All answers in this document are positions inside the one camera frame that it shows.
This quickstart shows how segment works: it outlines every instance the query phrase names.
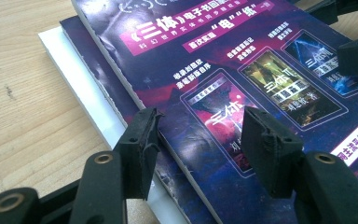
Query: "blue book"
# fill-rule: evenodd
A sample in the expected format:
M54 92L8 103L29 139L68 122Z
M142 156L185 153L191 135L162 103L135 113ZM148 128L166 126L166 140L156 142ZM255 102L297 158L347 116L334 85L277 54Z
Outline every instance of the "blue book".
M283 0L73 5L137 106L165 114L167 149L216 221L296 222L293 201L270 199L240 151L246 105L358 177L358 75L337 64L347 37Z

